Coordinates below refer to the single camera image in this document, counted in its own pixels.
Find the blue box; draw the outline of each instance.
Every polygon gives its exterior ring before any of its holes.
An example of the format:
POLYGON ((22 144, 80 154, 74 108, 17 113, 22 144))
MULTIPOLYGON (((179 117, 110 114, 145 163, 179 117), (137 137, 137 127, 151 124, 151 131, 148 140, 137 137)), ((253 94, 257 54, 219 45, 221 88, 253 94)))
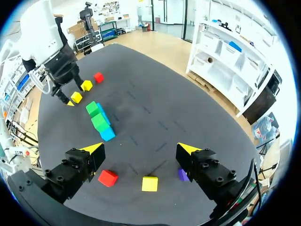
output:
POLYGON ((111 127, 108 127, 105 131, 101 132, 100 136, 105 141, 109 141, 109 140, 113 139, 114 137, 116 137, 116 135, 111 127))
POLYGON ((100 103, 97 103, 96 105, 97 105, 97 107, 99 108, 99 110, 100 110, 100 112, 101 112, 103 118, 105 119, 105 121, 106 121, 109 125, 111 125, 111 123, 110 123, 110 121, 109 121, 107 115, 105 114, 105 112, 104 112, 104 110, 103 110, 103 107, 100 105, 100 103))

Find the toy block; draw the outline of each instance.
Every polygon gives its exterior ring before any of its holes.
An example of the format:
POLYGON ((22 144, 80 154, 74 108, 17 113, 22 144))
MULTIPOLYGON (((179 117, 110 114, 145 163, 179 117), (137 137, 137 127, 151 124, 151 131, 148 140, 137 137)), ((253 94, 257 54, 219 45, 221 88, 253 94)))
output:
POLYGON ((91 121, 93 123, 94 128, 100 133, 110 127, 109 124, 105 121, 101 113, 94 116, 91 119, 91 121))
POLYGON ((82 96, 79 92, 74 92, 71 96, 71 99, 75 102, 75 103, 79 103, 82 100, 82 96))
POLYGON ((158 177, 143 177, 142 191, 156 192, 158 190, 158 177))
POLYGON ((92 82, 90 80, 85 80, 80 87, 83 89, 83 91, 90 91, 90 89, 92 89, 93 85, 92 82))
POLYGON ((86 110, 88 111, 91 118, 97 116, 101 111, 96 105, 95 101, 92 101, 90 104, 86 106, 86 110))
POLYGON ((112 187, 116 183, 117 179, 118 176, 115 173, 109 170, 103 170, 98 181, 107 187, 112 187))
POLYGON ((97 83, 101 83, 104 78, 103 78, 103 74, 101 74, 100 72, 97 72, 95 75, 94 75, 94 79, 97 83))
POLYGON ((69 102, 67 103, 68 106, 74 106, 74 103, 72 103, 70 100, 69 102))
POLYGON ((100 136, 105 141, 109 141, 109 140, 113 139, 114 137, 116 137, 116 135, 111 127, 108 127, 105 131, 100 132, 100 136))
POLYGON ((104 112, 104 109, 103 109, 103 107, 100 105, 100 103, 97 103, 96 105, 97 105, 97 107, 99 108, 100 112, 104 112))
POLYGON ((101 107, 100 103, 97 103, 96 105, 98 106, 98 108, 99 108, 101 114, 103 115, 105 121, 106 121, 109 125, 111 125, 111 123, 110 123, 110 121, 109 121, 107 115, 105 114, 103 108, 101 107))
POLYGON ((182 181, 189 181, 186 172, 183 169, 178 169, 179 178, 182 181))

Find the cardboard box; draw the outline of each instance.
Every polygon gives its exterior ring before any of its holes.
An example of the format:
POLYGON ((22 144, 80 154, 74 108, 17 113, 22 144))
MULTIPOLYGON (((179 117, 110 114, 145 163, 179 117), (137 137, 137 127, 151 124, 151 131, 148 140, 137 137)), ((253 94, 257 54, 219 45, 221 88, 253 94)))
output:
MULTIPOLYGON (((92 22, 94 31, 98 31, 99 29, 98 29, 97 23, 94 21, 93 18, 91 19, 91 22, 92 22)), ((67 33, 73 34, 75 39, 79 39, 88 34, 88 32, 85 29, 85 24, 83 21, 78 21, 78 23, 76 25, 69 27, 67 29, 67 33)))
POLYGON ((115 17, 111 16, 111 17, 107 17, 105 18, 105 22, 108 23, 108 22, 111 22, 111 21, 114 21, 115 20, 115 17))

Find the blue container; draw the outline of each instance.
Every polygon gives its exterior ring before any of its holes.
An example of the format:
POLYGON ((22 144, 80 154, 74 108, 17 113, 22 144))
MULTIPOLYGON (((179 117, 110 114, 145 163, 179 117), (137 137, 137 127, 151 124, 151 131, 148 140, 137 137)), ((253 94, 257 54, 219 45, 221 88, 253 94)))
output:
POLYGON ((241 52, 241 47, 239 47, 235 42, 231 41, 229 42, 229 45, 232 46, 237 51, 241 52))

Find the table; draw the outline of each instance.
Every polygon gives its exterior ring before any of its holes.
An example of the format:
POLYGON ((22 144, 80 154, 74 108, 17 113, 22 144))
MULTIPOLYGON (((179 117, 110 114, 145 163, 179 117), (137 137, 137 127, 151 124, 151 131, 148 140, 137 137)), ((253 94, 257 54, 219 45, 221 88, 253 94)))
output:
MULTIPOLYGON (((196 182, 182 182, 175 159, 178 142, 211 148, 221 164, 248 172, 256 149, 235 120, 207 93, 157 61, 119 44, 106 46, 78 61, 80 75, 92 80, 100 71, 104 82, 82 93, 70 107, 42 95, 38 136, 43 169, 60 164, 72 147, 102 142, 85 106, 99 102, 116 133, 104 142, 106 160, 91 183, 84 183, 65 205, 88 216, 128 224, 197 225, 215 207, 196 182), (102 170, 119 175, 113 187, 97 178, 102 170), (142 178, 158 177, 157 192, 142 192, 142 178)), ((72 81, 67 96, 78 91, 72 81)))

